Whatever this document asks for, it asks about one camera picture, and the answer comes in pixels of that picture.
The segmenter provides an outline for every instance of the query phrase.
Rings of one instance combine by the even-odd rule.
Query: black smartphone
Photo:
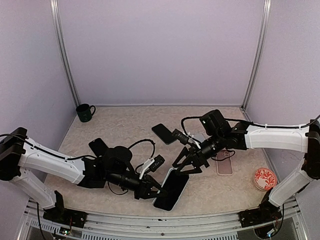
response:
[[[177,140],[172,136],[172,132],[162,123],[154,126],[151,130],[167,145],[172,144]]]
[[[89,142],[89,147],[91,148],[94,155],[96,155],[97,157],[104,156],[108,149],[108,146],[100,137]]]
[[[167,190],[168,195],[165,197],[157,197],[153,201],[153,206],[158,209],[171,211],[178,202],[188,180],[189,175],[176,175],[176,170],[171,168],[162,184],[162,188]]]

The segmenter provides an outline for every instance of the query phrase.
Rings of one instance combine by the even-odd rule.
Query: white wall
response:
[[[263,7],[263,0],[59,1],[81,101],[240,106]]]
[[[0,133],[25,127],[56,149],[74,116],[50,1],[0,1]],[[0,193],[0,238],[13,240],[29,198],[3,181]]]
[[[248,113],[268,124],[300,124],[320,114],[320,1],[273,0],[262,59]],[[268,150],[283,179],[300,153]],[[320,182],[297,196],[312,240],[320,229]]]

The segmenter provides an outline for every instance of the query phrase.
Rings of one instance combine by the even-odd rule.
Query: robotic arm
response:
[[[281,218],[279,207],[310,182],[320,179],[320,124],[317,120],[299,126],[268,126],[238,120],[239,123],[231,127],[228,119],[224,118],[219,110],[210,111],[199,120],[210,137],[200,144],[191,144],[189,149],[183,148],[173,163],[177,174],[201,173],[200,167],[209,167],[207,160],[215,157],[222,149],[272,148],[305,153],[299,166],[266,193],[258,208],[239,213],[243,227],[270,222],[276,217]],[[188,143],[189,137],[177,129],[173,135],[181,143]],[[183,170],[190,165],[193,169]]]
[[[0,180],[20,187],[44,209],[43,218],[83,228],[87,214],[64,207],[63,196],[46,187],[29,169],[66,179],[83,188],[104,188],[106,182],[134,191],[135,199],[164,197],[167,192],[147,172],[154,172],[165,161],[158,155],[143,172],[135,172],[130,161],[131,151],[124,146],[99,149],[104,154],[71,157],[40,145],[27,137],[19,127],[0,142]]]

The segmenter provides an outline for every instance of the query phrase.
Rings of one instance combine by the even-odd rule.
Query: red floral pattern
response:
[[[258,180],[263,179],[265,182],[264,186],[260,186],[258,184]],[[254,174],[254,180],[255,182],[263,189],[269,190],[271,188],[274,188],[277,184],[277,177],[276,175],[267,168],[259,168],[257,171],[255,171]]]

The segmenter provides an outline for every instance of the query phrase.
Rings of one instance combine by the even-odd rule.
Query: smartphone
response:
[[[232,166],[232,160],[230,153],[226,150],[222,150],[217,153],[216,159],[225,159],[223,161],[216,161],[216,173],[220,176],[231,176],[234,174],[234,168]]]
[[[152,203],[153,206],[158,209],[171,211],[186,188],[188,180],[189,175],[176,175],[176,169],[170,168],[162,184],[162,188],[167,190],[168,195],[155,198]]]
[[[104,156],[108,149],[108,146],[100,137],[89,142],[89,147],[97,157]]]
[[[151,130],[167,145],[177,140],[172,136],[172,132],[162,123],[152,127]]]

